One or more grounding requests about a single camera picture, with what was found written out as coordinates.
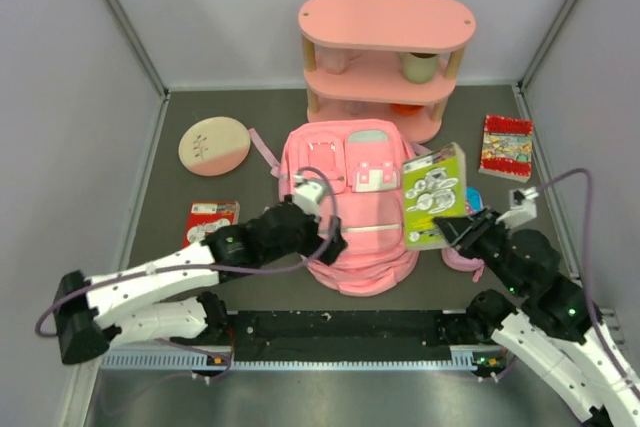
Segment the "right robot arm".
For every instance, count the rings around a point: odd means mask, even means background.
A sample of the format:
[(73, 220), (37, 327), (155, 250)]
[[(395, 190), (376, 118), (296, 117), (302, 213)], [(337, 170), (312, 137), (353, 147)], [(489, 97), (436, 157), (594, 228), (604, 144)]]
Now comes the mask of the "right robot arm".
[(537, 230), (513, 231), (499, 213), (437, 217), (449, 247), (480, 259), (508, 291), (477, 294), (466, 309), (467, 331), (494, 342), (551, 387), (584, 426), (636, 426), (639, 386), (596, 305), (559, 270), (560, 255)]

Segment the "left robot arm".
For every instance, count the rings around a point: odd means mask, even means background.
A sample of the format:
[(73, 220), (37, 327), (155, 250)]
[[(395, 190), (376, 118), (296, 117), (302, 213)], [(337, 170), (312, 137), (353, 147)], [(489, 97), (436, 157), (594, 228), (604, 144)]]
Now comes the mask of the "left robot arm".
[(212, 345), (228, 331), (225, 303), (213, 287), (253, 275), (289, 254), (332, 265), (348, 243), (341, 220), (318, 216), (287, 199), (246, 223), (220, 227), (199, 242), (127, 272), (65, 275), (53, 318), (64, 365), (94, 360), (113, 347), (165, 339)]

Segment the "green cup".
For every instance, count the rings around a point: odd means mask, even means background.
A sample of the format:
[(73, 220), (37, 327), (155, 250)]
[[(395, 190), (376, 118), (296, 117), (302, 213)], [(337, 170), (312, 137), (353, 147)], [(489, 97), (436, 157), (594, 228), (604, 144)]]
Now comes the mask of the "green cup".
[(433, 53), (399, 52), (398, 58), (404, 78), (413, 84), (429, 82), (439, 65), (439, 55)]

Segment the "orange bowl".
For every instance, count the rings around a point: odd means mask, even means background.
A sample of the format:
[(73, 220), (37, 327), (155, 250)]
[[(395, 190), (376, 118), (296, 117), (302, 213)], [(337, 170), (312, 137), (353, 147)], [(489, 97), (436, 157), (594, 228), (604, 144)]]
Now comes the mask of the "orange bowl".
[(424, 110), (425, 106), (392, 103), (390, 105), (390, 108), (397, 115), (404, 117), (413, 117), (420, 114)]

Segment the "red and white book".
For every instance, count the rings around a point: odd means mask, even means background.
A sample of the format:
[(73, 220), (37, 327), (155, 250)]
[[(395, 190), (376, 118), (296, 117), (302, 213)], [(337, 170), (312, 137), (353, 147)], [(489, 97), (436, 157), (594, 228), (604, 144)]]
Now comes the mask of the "red and white book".
[(202, 241), (221, 227), (236, 224), (239, 213), (238, 201), (193, 202), (187, 216), (183, 246)]

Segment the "pink mug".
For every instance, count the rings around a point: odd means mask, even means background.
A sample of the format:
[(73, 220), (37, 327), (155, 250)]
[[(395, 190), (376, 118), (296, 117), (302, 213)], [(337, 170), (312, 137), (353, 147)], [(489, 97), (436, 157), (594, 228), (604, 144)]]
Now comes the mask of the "pink mug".
[(349, 68), (352, 61), (361, 55), (361, 50), (323, 47), (320, 51), (320, 62), (330, 74), (340, 75)]

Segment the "red comic book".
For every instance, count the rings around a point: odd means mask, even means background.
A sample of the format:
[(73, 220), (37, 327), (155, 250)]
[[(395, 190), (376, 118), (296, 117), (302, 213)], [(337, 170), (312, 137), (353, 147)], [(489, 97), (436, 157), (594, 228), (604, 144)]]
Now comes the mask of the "red comic book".
[(530, 120), (487, 115), (479, 172), (527, 182), (532, 174), (533, 132)]

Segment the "pink three-tier shelf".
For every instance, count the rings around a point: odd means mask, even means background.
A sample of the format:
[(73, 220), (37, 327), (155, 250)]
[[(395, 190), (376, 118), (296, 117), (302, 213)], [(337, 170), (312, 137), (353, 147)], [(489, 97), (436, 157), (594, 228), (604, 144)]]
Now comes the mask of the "pink three-tier shelf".
[[(411, 141), (436, 136), (476, 30), (468, 7), (457, 0), (307, 0), (298, 23), (309, 121), (377, 118), (394, 123)], [(323, 47), (362, 55), (334, 75), (321, 65)], [(438, 54), (434, 77), (424, 84), (407, 81), (399, 52)], [(425, 108), (404, 117), (391, 110), (392, 103)]]

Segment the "green book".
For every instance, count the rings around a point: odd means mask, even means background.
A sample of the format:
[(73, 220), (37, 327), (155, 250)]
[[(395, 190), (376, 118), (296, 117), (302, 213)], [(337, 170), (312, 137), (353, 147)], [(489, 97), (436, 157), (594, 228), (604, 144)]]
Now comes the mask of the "green book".
[(403, 229), (408, 250), (447, 246), (434, 219), (464, 216), (466, 188), (465, 153), (455, 142), (403, 163)]

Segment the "purple pencil case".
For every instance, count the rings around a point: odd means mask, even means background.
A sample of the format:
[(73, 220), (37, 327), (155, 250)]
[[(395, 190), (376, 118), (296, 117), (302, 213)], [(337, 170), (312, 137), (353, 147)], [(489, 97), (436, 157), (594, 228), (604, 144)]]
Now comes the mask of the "purple pencil case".
[[(476, 213), (482, 210), (483, 207), (484, 204), (480, 193), (472, 187), (467, 187), (465, 200), (466, 213)], [(459, 272), (470, 273), (474, 283), (477, 283), (484, 273), (485, 264), (481, 259), (466, 258), (451, 247), (443, 249), (441, 256), (449, 268)]]

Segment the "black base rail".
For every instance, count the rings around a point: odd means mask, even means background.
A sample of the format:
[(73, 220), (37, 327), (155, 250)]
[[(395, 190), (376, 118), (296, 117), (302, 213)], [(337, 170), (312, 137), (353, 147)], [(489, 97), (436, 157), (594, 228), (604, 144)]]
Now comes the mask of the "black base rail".
[(479, 321), (438, 310), (240, 311), (212, 332), (171, 340), (231, 347), (252, 364), (448, 360), (453, 346), (497, 347)]

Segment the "pink and cream plate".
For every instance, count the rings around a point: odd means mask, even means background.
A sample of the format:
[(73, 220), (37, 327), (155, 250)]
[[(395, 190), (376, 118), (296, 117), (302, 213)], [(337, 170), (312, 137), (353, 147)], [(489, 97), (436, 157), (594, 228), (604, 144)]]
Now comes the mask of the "pink and cream plate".
[(238, 120), (218, 116), (192, 125), (178, 145), (178, 157), (190, 172), (204, 177), (226, 174), (246, 159), (249, 130)]

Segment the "pink student backpack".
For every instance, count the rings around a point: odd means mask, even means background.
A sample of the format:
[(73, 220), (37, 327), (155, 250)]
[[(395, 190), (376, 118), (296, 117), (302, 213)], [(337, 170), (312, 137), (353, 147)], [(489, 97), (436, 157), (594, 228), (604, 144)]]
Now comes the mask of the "pink student backpack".
[(369, 297), (409, 276), (418, 254), (404, 242), (401, 173), (422, 147), (393, 123), (377, 119), (306, 123), (289, 134), (280, 158), (256, 130), (249, 135), (278, 179), (281, 196), (292, 193), (300, 168), (314, 167), (330, 181), (336, 197), (322, 202), (320, 228), (326, 230), (336, 212), (347, 247), (330, 266), (309, 264), (318, 282), (344, 295)]

